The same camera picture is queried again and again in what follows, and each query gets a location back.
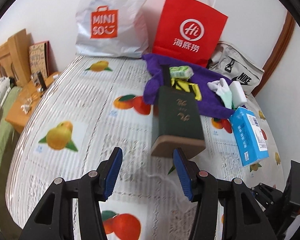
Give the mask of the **black watch strap long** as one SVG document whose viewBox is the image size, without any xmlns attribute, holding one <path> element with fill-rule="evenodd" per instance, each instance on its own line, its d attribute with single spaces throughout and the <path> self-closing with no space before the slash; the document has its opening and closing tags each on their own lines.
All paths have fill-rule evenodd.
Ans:
<svg viewBox="0 0 300 240">
<path fill-rule="evenodd" d="M 170 76 L 170 67 L 168 64 L 161 64 L 164 85 L 167 87 L 171 87 L 171 76 Z"/>
</svg>

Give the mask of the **yellow black pouch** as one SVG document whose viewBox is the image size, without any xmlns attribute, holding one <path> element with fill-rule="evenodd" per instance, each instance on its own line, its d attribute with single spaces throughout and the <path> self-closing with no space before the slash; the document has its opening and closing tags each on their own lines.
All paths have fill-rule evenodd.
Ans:
<svg viewBox="0 0 300 240">
<path fill-rule="evenodd" d="M 202 101 L 202 94 L 196 83 L 187 82 L 183 79 L 171 78 L 171 85 L 174 89 L 194 94 L 195 100 Z"/>
</svg>

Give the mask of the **white sponge block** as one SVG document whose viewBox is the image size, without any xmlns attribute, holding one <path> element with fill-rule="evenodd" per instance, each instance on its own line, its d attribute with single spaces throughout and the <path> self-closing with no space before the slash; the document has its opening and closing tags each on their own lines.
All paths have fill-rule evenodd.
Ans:
<svg viewBox="0 0 300 240">
<path fill-rule="evenodd" d="M 229 88 L 232 93 L 232 105 L 234 109 L 242 107 L 247 103 L 247 97 L 245 96 L 243 88 L 238 81 L 232 81 Z"/>
</svg>

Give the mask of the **brown wooden door frame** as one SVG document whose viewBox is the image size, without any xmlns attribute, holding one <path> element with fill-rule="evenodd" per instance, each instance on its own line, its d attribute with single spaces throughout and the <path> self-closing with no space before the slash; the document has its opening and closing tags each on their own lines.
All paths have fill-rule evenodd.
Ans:
<svg viewBox="0 0 300 240">
<path fill-rule="evenodd" d="M 267 59 L 266 63 L 264 64 L 263 70 L 264 75 L 260 84 L 253 90 L 253 96 L 257 96 L 260 90 L 265 86 L 277 66 L 279 65 L 283 55 L 286 52 L 286 49 L 290 43 L 290 39 L 293 35 L 294 28 L 295 28 L 296 21 L 294 17 L 291 15 L 290 12 L 287 12 L 286 19 L 284 25 L 282 27 L 281 33 L 277 42 L 271 52 L 270 57 Z"/>
</svg>

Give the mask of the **grey Nike waist bag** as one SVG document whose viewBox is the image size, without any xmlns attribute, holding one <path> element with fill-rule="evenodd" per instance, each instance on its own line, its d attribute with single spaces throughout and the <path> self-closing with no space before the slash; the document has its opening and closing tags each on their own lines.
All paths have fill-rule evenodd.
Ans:
<svg viewBox="0 0 300 240">
<path fill-rule="evenodd" d="M 238 81 L 249 95 L 260 84 L 264 70 L 239 51 L 232 43 L 219 41 L 207 68 L 232 81 Z"/>
</svg>

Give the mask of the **dark green tea box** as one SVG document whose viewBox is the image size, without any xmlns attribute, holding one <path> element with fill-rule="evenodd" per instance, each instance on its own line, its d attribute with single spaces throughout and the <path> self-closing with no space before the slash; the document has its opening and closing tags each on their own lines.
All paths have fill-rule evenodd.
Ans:
<svg viewBox="0 0 300 240">
<path fill-rule="evenodd" d="M 205 150 L 202 122 L 193 92 L 161 86 L 153 108 L 151 155 L 172 158 L 176 148 L 187 159 Z"/>
</svg>

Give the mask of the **red Haidilao paper bag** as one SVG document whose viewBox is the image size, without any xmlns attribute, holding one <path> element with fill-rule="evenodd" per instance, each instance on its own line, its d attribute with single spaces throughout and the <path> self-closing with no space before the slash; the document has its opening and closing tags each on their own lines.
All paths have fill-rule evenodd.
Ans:
<svg viewBox="0 0 300 240">
<path fill-rule="evenodd" d="M 216 0 L 165 0 L 152 53 L 206 67 L 228 17 Z"/>
</svg>

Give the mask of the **purple towel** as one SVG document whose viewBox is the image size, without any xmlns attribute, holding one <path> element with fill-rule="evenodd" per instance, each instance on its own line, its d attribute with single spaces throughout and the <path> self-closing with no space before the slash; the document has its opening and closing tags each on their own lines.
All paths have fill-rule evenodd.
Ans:
<svg viewBox="0 0 300 240">
<path fill-rule="evenodd" d="M 147 70 L 152 76 L 146 83 L 143 92 L 145 103 L 155 104 L 159 96 L 159 88 L 165 85 L 162 72 L 163 66 L 189 66 L 193 70 L 194 75 L 191 76 L 189 81 L 180 80 L 179 83 L 174 83 L 175 80 L 171 80 L 172 87 L 192 93 L 196 97 L 196 103 L 201 115 L 217 119 L 228 119 L 234 114 L 235 111 L 231 108 L 226 108 L 221 97 L 211 91 L 207 85 L 209 82 L 220 80 L 221 78 L 224 78 L 226 83 L 230 85 L 232 81 L 229 78 L 202 66 L 158 54 L 145 54 L 142 56 L 142 59 L 146 61 Z"/>
</svg>

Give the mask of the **wooden nightstand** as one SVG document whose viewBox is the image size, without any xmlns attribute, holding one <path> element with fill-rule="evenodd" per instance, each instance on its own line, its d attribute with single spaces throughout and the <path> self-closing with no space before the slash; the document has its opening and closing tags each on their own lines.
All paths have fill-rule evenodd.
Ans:
<svg viewBox="0 0 300 240">
<path fill-rule="evenodd" d="M 41 100 L 43 92 L 30 81 L 19 93 L 5 118 L 19 134 L 24 130 L 32 112 Z"/>
</svg>

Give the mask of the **white Miniso plastic bag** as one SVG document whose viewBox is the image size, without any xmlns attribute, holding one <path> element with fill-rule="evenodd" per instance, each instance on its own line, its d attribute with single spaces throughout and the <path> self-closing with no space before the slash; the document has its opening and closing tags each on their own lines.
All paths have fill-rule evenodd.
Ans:
<svg viewBox="0 0 300 240">
<path fill-rule="evenodd" d="M 80 0 L 76 51 L 97 57 L 140 58 L 148 48 L 142 7 L 147 0 Z"/>
</svg>

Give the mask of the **blue tissue pack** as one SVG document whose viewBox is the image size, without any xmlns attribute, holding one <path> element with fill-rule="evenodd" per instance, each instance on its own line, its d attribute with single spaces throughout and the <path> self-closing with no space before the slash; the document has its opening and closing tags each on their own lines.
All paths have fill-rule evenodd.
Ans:
<svg viewBox="0 0 300 240">
<path fill-rule="evenodd" d="M 243 166 L 254 165 L 269 157 L 266 140 L 251 110 L 238 107 L 229 120 Z"/>
</svg>

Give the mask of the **green tissue pack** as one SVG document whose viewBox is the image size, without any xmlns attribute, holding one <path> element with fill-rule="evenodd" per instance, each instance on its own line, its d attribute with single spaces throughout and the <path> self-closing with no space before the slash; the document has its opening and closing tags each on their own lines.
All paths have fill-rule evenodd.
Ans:
<svg viewBox="0 0 300 240">
<path fill-rule="evenodd" d="M 175 78 L 175 79 L 188 80 L 194 75 L 194 72 L 190 66 L 170 67 L 169 71 L 170 71 L 171 78 Z"/>
</svg>

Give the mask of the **fruit print tablecloth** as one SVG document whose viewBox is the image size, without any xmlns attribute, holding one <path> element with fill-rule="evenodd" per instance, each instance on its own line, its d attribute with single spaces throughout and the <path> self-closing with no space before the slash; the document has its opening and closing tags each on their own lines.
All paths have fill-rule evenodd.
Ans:
<svg viewBox="0 0 300 240">
<path fill-rule="evenodd" d="M 123 150 L 114 192 L 101 203 L 106 215 L 127 214 L 141 239 L 187 239 L 196 206 L 182 213 L 174 194 L 145 172 L 171 173 L 173 161 L 151 155 L 153 109 L 140 101 L 152 77 L 145 60 L 79 56 L 44 94 L 16 146 L 5 200 L 13 221 L 24 227 L 55 178 L 80 178 Z"/>
</svg>

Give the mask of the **translucent mesh drawstring bag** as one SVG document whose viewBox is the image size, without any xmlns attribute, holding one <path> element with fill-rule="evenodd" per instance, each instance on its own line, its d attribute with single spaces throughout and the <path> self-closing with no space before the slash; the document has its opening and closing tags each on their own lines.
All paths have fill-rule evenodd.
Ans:
<svg viewBox="0 0 300 240">
<path fill-rule="evenodd" d="M 148 178 L 158 178 L 165 183 L 167 188 L 172 191 L 175 198 L 175 203 L 177 208 L 182 212 L 186 213 L 193 207 L 195 204 L 191 204 L 187 198 L 184 196 L 184 193 L 181 188 L 179 179 L 177 178 L 176 170 L 173 170 L 171 173 L 161 173 L 161 172 L 145 172 Z"/>
</svg>

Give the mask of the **white mint glove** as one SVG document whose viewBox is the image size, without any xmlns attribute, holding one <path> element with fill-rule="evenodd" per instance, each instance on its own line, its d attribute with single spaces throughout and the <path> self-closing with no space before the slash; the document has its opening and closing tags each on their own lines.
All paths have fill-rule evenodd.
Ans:
<svg viewBox="0 0 300 240">
<path fill-rule="evenodd" d="M 224 78 L 208 82 L 207 86 L 211 91 L 221 98 L 226 108 L 232 109 L 232 92 Z"/>
</svg>

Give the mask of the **green bed sheet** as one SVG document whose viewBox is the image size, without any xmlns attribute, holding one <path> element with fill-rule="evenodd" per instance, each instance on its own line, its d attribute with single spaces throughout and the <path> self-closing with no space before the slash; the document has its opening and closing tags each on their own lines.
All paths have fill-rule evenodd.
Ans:
<svg viewBox="0 0 300 240">
<path fill-rule="evenodd" d="M 7 174 L 14 149 L 19 139 L 19 134 L 5 118 L 15 103 L 20 91 L 20 87 L 13 87 L 7 94 L 7 98 L 0 110 L 0 226 L 2 225 L 2 218 L 7 215 L 5 203 Z"/>
</svg>

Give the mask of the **wooden bed headboard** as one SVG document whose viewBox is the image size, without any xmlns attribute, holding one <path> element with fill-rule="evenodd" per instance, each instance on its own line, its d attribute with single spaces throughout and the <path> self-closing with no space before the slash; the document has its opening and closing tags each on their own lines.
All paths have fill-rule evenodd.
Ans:
<svg viewBox="0 0 300 240">
<path fill-rule="evenodd" d="M 29 64 L 30 36 L 26 29 L 10 36 L 0 46 L 0 77 L 12 77 L 19 87 L 27 85 L 31 79 Z"/>
</svg>

